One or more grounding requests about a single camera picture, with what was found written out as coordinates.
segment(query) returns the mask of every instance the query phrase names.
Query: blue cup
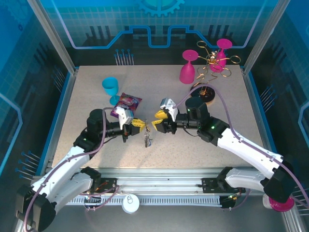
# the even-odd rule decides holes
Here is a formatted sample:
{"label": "blue cup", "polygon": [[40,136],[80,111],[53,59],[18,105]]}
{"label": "blue cup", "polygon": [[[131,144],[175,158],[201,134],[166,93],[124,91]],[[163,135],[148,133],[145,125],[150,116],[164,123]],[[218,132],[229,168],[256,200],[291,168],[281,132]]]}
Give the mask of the blue cup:
{"label": "blue cup", "polygon": [[118,87],[118,81],[115,77],[107,77],[103,80],[102,86],[105,90],[105,92],[112,96],[110,99],[110,104],[116,105],[119,101],[119,96],[117,96],[119,87]]}

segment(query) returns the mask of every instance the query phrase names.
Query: snack bag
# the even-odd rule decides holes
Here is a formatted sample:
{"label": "snack bag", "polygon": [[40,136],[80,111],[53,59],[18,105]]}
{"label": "snack bag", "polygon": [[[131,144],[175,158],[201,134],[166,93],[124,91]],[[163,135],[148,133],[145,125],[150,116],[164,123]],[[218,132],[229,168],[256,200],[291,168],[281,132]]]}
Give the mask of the snack bag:
{"label": "snack bag", "polygon": [[[124,109],[129,109],[129,110],[132,111],[132,113],[134,115],[134,112],[135,112],[136,108],[138,107],[139,103],[141,102],[141,100],[142,100],[142,98],[137,98],[137,97],[133,97],[131,95],[122,93],[117,105],[115,106],[115,108],[117,106],[120,106]],[[111,116],[118,118],[118,114],[115,112],[115,110],[112,110]]]}

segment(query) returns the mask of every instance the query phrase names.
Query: tabletop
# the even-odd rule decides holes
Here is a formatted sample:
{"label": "tabletop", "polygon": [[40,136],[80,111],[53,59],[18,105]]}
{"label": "tabletop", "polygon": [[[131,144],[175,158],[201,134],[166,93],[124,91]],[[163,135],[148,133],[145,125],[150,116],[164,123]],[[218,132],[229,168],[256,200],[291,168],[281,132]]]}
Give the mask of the tabletop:
{"label": "tabletop", "polygon": [[[227,65],[230,77],[219,76],[210,82],[222,94],[228,107],[233,127],[244,137],[262,145],[254,118],[252,106],[239,65]],[[179,81],[182,65],[150,66],[81,66],[79,68],[72,96],[62,127],[54,156],[53,167],[67,154],[73,142],[86,127],[89,113],[97,108],[111,107],[110,96],[102,87],[102,81],[109,76],[118,79],[119,92],[142,98],[134,117],[151,124],[156,120],[163,98],[172,98],[175,103],[188,93],[192,85]],[[211,79],[210,73],[205,80]],[[185,113],[184,103],[179,106]],[[211,116],[227,122],[227,117],[216,95],[208,105]],[[107,113],[109,121],[117,121]],[[235,154],[192,137],[178,129],[176,134],[162,134],[151,126],[152,145],[144,146],[144,131],[129,136],[126,143],[122,137],[111,140],[85,165],[93,168],[219,168],[225,166],[250,166]]]}

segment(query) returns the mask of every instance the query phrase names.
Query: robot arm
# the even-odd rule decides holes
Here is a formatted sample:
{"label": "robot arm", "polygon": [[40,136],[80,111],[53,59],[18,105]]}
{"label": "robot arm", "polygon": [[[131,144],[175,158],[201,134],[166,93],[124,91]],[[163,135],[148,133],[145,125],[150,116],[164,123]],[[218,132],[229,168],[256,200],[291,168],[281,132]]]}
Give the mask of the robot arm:
{"label": "robot arm", "polygon": [[[105,137],[122,136],[125,143],[128,136],[138,134],[143,130],[144,123],[139,119],[134,119],[130,110],[119,107],[116,112],[120,115],[119,122],[106,121]],[[91,160],[95,154],[69,159],[72,156],[97,149],[102,140],[102,131],[102,110],[93,110],[87,119],[87,127],[54,169],[62,161],[69,161],[60,166],[45,185],[43,185],[43,182],[49,174],[46,174],[31,186],[23,185],[17,191],[16,216],[19,219],[25,219],[27,207],[41,185],[43,185],[43,188],[34,201],[27,221],[28,225],[39,232],[45,230],[52,223],[59,210],[80,193],[85,191],[100,193],[104,191],[104,189],[97,191],[98,186],[101,185],[101,174],[98,171],[86,167],[79,172],[80,167]]]}
{"label": "robot arm", "polygon": [[[171,99],[163,100],[171,105],[176,105]],[[180,114],[178,109],[161,109],[155,116],[159,120],[152,122],[155,129],[162,133],[171,132],[175,134],[177,128],[196,129],[198,136],[205,142],[211,143],[226,149],[243,160],[247,161],[257,171],[244,171],[232,167],[226,167],[217,177],[218,185],[224,190],[227,186],[233,188],[250,188],[265,192],[270,198],[284,203],[293,192],[296,183],[290,175],[274,159],[287,166],[296,176],[296,163],[292,157],[283,157],[279,154],[268,151],[239,133],[240,140],[235,138],[230,126],[220,119],[210,116],[207,105],[199,98],[192,97],[186,100],[186,114]],[[242,141],[265,151],[273,157],[269,159],[263,154],[247,146]]]}

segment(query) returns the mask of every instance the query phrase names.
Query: glass panel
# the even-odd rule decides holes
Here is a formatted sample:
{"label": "glass panel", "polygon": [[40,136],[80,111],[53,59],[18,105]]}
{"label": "glass panel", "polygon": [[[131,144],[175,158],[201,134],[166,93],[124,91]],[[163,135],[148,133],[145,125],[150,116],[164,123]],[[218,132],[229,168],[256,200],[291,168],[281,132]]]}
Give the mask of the glass panel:
{"label": "glass panel", "polygon": [[252,68],[274,145],[309,165],[309,3],[293,0]]}
{"label": "glass panel", "polygon": [[13,231],[16,191],[36,171],[67,70],[27,1],[0,1],[0,31],[0,224]]}
{"label": "glass panel", "polygon": [[211,50],[220,38],[232,41],[228,55],[239,55],[244,63],[276,3],[42,0],[76,66],[130,64],[117,62],[116,49],[119,55],[121,49],[124,56],[134,55],[134,64],[180,64],[185,49],[206,53],[197,41],[207,41]]}

